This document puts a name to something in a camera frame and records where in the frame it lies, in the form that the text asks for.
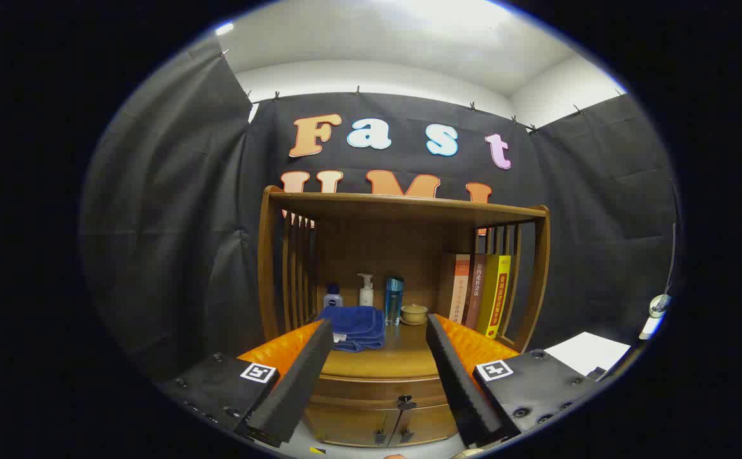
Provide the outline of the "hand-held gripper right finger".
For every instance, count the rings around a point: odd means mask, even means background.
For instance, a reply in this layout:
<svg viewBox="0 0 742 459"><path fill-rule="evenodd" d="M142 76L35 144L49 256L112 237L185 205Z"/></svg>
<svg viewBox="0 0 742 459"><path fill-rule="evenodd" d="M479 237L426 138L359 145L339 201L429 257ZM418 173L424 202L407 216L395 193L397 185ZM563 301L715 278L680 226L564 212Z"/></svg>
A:
<svg viewBox="0 0 742 459"><path fill-rule="evenodd" d="M599 388L551 353L516 351L430 314L426 342L467 446L491 446L539 429Z"/></svg>

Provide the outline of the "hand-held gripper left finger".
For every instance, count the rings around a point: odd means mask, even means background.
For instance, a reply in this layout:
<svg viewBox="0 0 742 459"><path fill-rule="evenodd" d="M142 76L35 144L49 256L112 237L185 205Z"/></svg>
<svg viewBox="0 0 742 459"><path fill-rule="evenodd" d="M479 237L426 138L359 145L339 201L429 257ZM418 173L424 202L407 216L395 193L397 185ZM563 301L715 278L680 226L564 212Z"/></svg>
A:
<svg viewBox="0 0 742 459"><path fill-rule="evenodd" d="M332 323L320 319L239 358L208 355L159 389L230 437L279 447L301 421L332 349Z"/></svg>

